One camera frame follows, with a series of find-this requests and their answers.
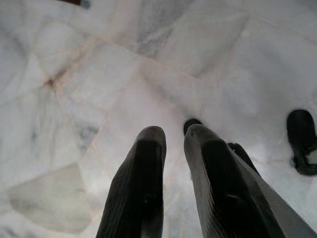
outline gray marble patch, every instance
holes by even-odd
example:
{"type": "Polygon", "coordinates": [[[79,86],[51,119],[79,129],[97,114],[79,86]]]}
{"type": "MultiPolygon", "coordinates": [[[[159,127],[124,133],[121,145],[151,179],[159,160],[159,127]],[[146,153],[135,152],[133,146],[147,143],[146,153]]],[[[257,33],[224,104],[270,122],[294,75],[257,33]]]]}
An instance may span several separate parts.
{"type": "Polygon", "coordinates": [[[8,196],[15,211],[47,229],[79,233],[91,221],[76,164],[13,187],[8,196]]]}

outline dark object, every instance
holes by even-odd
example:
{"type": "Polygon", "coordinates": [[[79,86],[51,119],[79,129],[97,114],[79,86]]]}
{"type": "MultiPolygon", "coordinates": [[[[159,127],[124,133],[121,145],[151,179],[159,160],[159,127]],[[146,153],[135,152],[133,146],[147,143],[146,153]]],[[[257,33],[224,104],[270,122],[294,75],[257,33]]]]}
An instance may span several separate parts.
{"type": "Polygon", "coordinates": [[[159,238],[163,228],[165,134],[143,129],[115,174],[97,238],[159,238]]]}
{"type": "Polygon", "coordinates": [[[194,125],[194,124],[203,125],[203,123],[202,123],[200,120],[196,119],[196,118],[192,118],[192,119],[187,120],[187,121],[184,123],[184,127],[183,127],[184,135],[186,135],[186,132],[187,132],[188,128],[189,128],[191,125],[194,125]]]}
{"type": "Polygon", "coordinates": [[[90,8],[90,1],[88,1],[88,0],[59,0],[59,1],[64,1],[64,2],[68,2],[70,4],[81,6],[84,9],[90,8]]]}
{"type": "Polygon", "coordinates": [[[312,115],[294,110],[287,118],[288,141],[293,149],[295,169],[302,175],[317,175],[317,165],[310,164],[308,155],[317,150],[317,137],[312,115]]]}
{"type": "Polygon", "coordinates": [[[250,166],[242,147],[231,147],[235,152],[203,125],[190,126],[185,135],[204,238],[316,238],[250,166]]]}

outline marble floor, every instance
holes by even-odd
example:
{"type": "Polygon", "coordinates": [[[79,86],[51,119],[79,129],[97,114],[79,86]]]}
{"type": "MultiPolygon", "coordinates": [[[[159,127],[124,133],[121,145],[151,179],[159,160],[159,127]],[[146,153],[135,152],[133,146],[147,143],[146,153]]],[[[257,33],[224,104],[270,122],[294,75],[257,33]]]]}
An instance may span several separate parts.
{"type": "Polygon", "coordinates": [[[286,117],[317,121],[315,0],[0,0],[0,237],[91,238],[139,131],[166,134],[164,238],[201,238],[182,124],[240,143],[317,231],[286,117]]]}

